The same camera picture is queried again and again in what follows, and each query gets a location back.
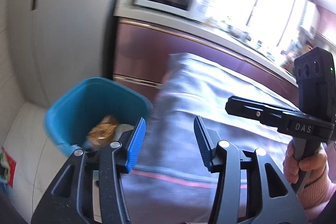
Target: camera lens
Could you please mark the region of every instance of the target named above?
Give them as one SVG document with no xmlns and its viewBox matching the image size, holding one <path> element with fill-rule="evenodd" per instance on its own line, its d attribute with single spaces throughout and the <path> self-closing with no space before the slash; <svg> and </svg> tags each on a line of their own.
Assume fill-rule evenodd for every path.
<svg viewBox="0 0 336 224">
<path fill-rule="evenodd" d="M 303 68 L 303 73 L 304 73 L 304 76 L 306 78 L 308 78 L 310 76 L 310 66 L 308 63 L 305 64 L 304 68 Z"/>
<path fill-rule="evenodd" d="M 300 69 L 300 68 L 297 68 L 296 75 L 297 75 L 297 77 L 300 77 L 300 76 L 301 76 L 301 69 Z"/>
<path fill-rule="evenodd" d="M 316 75 L 320 72 L 320 64 L 317 61 L 314 61 L 314 72 Z"/>
</svg>

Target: hand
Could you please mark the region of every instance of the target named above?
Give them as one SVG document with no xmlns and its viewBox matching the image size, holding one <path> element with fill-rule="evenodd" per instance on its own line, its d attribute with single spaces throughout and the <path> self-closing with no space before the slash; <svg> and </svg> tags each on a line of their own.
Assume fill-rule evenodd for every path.
<svg viewBox="0 0 336 224">
<path fill-rule="evenodd" d="M 288 144 L 286 157 L 283 161 L 283 173 L 290 183 L 296 183 L 299 179 L 299 169 L 302 171 L 311 171 L 307 185 L 317 181 L 324 173 L 327 164 L 327 154 L 321 145 L 316 154 L 298 162 L 293 157 L 293 141 Z"/>
</svg>

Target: food wrapper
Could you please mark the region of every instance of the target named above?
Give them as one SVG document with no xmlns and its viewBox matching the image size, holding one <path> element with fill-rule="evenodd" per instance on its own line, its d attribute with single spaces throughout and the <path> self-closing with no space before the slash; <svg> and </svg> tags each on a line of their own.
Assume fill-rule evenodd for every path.
<svg viewBox="0 0 336 224">
<path fill-rule="evenodd" d="M 4 148 L 0 148 L 0 183 L 6 183 L 13 188 L 15 167 L 16 162 Z"/>
<path fill-rule="evenodd" d="M 105 145 L 111 143 L 115 136 L 115 130 L 118 122 L 112 115 L 105 118 L 87 135 L 87 140 L 90 143 L 92 150 L 102 149 Z"/>
</svg>

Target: red poster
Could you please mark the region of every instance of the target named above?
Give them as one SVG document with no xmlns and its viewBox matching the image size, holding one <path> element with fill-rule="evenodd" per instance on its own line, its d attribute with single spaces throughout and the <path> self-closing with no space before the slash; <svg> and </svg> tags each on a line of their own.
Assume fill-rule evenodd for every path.
<svg viewBox="0 0 336 224">
<path fill-rule="evenodd" d="M 0 149 L 0 180 L 13 188 L 16 162 L 2 147 Z"/>
</svg>

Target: finger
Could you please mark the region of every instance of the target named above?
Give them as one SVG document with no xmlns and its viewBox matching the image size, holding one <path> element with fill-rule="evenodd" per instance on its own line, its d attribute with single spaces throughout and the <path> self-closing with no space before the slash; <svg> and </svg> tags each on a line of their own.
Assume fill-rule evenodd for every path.
<svg viewBox="0 0 336 224">
<path fill-rule="evenodd" d="M 299 163 L 297 162 L 297 160 L 294 159 L 293 156 L 285 157 L 285 166 L 287 170 L 293 175 L 297 175 L 297 173 L 299 172 Z"/>
<path fill-rule="evenodd" d="M 297 183 L 298 179 L 299 179 L 299 175 L 293 175 L 292 173 L 290 173 L 286 168 L 283 169 L 283 174 L 285 175 L 286 179 L 290 182 L 290 183 Z"/>
<path fill-rule="evenodd" d="M 293 146 L 293 140 L 291 140 L 287 146 L 287 151 L 286 151 L 286 155 L 288 157 L 293 156 L 294 154 L 294 146 Z"/>
<path fill-rule="evenodd" d="M 299 167 L 302 171 L 324 169 L 327 163 L 327 154 L 320 150 L 317 154 L 300 161 Z"/>
</svg>

